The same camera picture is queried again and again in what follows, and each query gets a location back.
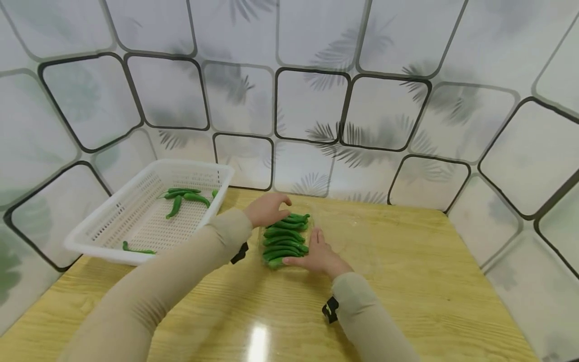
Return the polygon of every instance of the white plastic tray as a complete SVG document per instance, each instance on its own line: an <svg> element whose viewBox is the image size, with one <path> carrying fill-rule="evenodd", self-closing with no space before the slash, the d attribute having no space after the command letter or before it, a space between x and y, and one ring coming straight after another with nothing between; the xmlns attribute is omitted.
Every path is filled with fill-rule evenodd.
<svg viewBox="0 0 579 362"><path fill-rule="evenodd" d="M154 255L123 251L124 240L131 249L157 253L187 240L216 215L233 173L232 167L222 164L154 161L74 228L64 247L111 262L140 265ZM183 200L179 213L167 220L173 200L158 197L171 187L199 189L211 206ZM219 192L213 199L215 189Z"/></svg>

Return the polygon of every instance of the wallpaper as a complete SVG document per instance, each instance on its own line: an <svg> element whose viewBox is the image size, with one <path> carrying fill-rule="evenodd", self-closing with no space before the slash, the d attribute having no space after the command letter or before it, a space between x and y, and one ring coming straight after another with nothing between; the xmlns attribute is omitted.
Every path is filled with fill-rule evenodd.
<svg viewBox="0 0 579 362"><path fill-rule="evenodd" d="M575 0L0 0L0 331L150 162L448 215L543 362L579 357Z"/></svg>

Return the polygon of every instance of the light wood tabletop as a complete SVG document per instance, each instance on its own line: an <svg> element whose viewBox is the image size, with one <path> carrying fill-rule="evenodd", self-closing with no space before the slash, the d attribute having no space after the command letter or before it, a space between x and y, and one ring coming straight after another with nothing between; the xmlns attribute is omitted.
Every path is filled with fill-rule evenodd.
<svg viewBox="0 0 579 362"><path fill-rule="evenodd" d="M261 193L229 189L221 211ZM536 361L509 313L439 211L292 196L362 273L423 361ZM161 322L149 361L358 361L321 308L322 276L247 257L207 276ZM54 361L104 294L133 267L82 257L0 339L6 361Z"/></svg>

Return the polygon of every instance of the beige long-sleeve shirt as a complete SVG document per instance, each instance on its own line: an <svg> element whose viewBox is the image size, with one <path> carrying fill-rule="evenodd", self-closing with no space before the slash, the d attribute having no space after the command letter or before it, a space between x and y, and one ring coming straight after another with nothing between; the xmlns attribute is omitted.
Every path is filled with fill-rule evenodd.
<svg viewBox="0 0 579 362"><path fill-rule="evenodd" d="M201 279L225 265L251 236L240 210L229 210L190 240L135 268L109 290L82 323L59 361L143 362L155 329ZM419 357L356 273L332 286L338 320L364 362L414 362Z"/></svg>

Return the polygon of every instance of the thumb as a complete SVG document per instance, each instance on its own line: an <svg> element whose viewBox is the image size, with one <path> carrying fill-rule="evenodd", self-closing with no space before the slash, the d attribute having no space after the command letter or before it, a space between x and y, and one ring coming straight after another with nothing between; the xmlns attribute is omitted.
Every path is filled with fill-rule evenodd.
<svg viewBox="0 0 579 362"><path fill-rule="evenodd" d="M291 214L291 211L289 211L289 210L280 210L278 212L278 216L279 216L280 220L287 218L288 216L290 216L290 214Z"/></svg>
<svg viewBox="0 0 579 362"><path fill-rule="evenodd" d="M299 266L300 268L306 267L305 258L287 257L283 259L283 263L284 265Z"/></svg>

